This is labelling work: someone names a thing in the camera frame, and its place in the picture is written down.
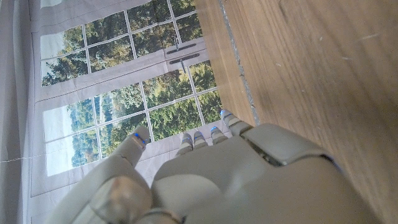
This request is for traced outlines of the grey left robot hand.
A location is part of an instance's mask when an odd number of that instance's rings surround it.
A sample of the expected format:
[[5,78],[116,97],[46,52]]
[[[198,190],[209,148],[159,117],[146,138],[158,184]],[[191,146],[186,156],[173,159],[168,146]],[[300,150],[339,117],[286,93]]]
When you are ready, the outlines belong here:
[[148,184],[136,166],[149,130],[137,127],[91,170],[47,223],[379,223],[327,152],[274,124],[251,126],[228,110],[231,137],[184,134]]

